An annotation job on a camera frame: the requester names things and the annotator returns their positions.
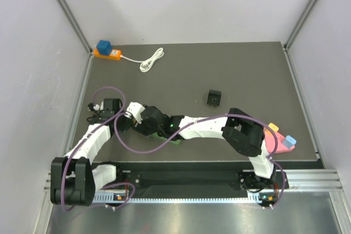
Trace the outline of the green power strip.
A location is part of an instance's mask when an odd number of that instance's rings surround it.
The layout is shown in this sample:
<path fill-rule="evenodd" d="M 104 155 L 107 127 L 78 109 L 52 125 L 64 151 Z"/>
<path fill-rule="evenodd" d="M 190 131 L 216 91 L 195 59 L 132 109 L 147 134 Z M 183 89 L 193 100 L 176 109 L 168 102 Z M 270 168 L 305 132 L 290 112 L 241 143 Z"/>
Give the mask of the green power strip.
<path fill-rule="evenodd" d="M 161 143 L 161 145 L 166 145 L 166 144 L 175 144 L 179 145 L 181 143 L 181 140 L 178 139 L 177 137 L 172 138 L 171 140 L 167 137 L 161 136 L 158 133 L 153 133 L 151 135 L 153 138 L 157 139 L 158 142 Z"/>

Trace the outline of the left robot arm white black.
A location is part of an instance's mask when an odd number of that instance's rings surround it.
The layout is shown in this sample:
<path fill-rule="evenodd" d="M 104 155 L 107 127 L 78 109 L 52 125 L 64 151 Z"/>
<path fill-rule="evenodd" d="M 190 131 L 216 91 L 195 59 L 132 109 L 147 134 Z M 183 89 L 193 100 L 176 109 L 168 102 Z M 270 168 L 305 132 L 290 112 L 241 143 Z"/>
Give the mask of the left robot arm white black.
<path fill-rule="evenodd" d="M 55 157 L 50 171 L 50 201 L 68 212 L 76 206 L 90 206 L 99 190 L 125 187 L 118 201 L 127 203 L 135 194 L 135 186 L 124 182 L 124 175 L 111 163 L 92 168 L 102 146 L 114 134 L 114 120 L 122 111 L 121 99 L 104 99 L 100 105 L 88 105 L 92 115 L 88 128 L 76 146 L 62 157 Z"/>

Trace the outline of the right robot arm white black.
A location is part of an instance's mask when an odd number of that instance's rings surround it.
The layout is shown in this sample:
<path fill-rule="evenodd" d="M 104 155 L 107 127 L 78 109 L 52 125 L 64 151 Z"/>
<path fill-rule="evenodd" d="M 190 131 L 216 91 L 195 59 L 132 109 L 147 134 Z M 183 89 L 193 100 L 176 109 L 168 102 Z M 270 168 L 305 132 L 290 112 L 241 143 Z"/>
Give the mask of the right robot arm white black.
<path fill-rule="evenodd" d="M 144 136 L 156 134 L 170 141 L 212 138 L 226 141 L 237 153 L 248 157 L 254 170 L 249 189 L 267 188 L 276 181 L 276 169 L 269 158 L 264 128 L 239 109 L 223 117 L 168 116 L 154 106 L 135 103 L 128 107 L 133 129 Z"/>

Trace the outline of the black plug adapter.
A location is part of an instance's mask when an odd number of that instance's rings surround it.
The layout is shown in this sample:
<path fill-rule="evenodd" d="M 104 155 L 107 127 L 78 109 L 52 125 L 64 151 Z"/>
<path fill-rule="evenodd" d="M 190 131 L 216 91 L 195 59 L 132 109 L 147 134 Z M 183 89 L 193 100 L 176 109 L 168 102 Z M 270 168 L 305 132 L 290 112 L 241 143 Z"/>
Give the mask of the black plug adapter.
<path fill-rule="evenodd" d="M 221 97 L 221 91 L 210 89 L 208 91 L 207 105 L 211 107 L 218 107 L 220 105 Z"/>

